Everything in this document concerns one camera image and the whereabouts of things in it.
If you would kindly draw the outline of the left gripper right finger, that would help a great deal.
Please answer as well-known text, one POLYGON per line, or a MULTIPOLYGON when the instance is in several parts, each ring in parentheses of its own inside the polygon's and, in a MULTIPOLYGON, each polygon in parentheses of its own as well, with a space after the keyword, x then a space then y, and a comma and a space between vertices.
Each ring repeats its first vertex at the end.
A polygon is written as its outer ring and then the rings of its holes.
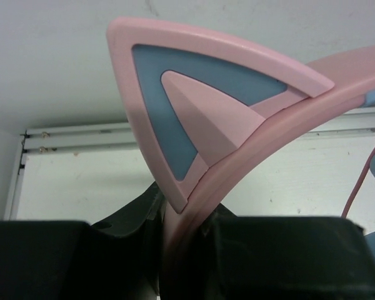
POLYGON ((364 229, 331 216, 236 216, 204 223, 205 299, 375 299, 364 229))

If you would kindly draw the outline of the blue pink cat-ear headphones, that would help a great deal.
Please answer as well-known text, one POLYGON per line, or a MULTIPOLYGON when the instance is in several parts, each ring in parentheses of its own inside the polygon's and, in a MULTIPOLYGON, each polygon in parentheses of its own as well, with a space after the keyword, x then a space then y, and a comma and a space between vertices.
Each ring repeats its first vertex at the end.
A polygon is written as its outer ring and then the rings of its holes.
POLYGON ((120 17, 107 43, 127 119, 167 200, 160 293, 182 298, 194 233, 258 164, 375 103, 375 46, 302 64, 222 32, 120 17))

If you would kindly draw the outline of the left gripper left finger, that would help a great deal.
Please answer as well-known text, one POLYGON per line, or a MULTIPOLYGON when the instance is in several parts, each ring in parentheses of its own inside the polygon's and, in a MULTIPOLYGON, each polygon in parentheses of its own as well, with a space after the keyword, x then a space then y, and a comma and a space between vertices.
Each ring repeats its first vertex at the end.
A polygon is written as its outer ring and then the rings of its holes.
POLYGON ((0 221, 0 299, 156 299, 164 203, 152 184, 94 224, 0 221))

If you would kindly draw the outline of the aluminium table frame rail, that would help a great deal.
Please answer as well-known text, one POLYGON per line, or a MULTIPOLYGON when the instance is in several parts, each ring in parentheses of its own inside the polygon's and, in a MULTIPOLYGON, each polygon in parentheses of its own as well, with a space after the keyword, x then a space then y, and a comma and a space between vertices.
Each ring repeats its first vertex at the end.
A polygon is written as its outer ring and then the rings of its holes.
MULTIPOLYGON (((375 133, 375 107, 349 111, 310 130, 303 136, 315 138, 316 136, 336 136, 350 132, 375 133)), ((23 180, 22 170, 26 165, 27 153, 121 148, 132 146, 135 143, 131 128, 126 122, 27 130, 20 135, 17 142, 4 219, 10 220, 16 217, 23 180)))

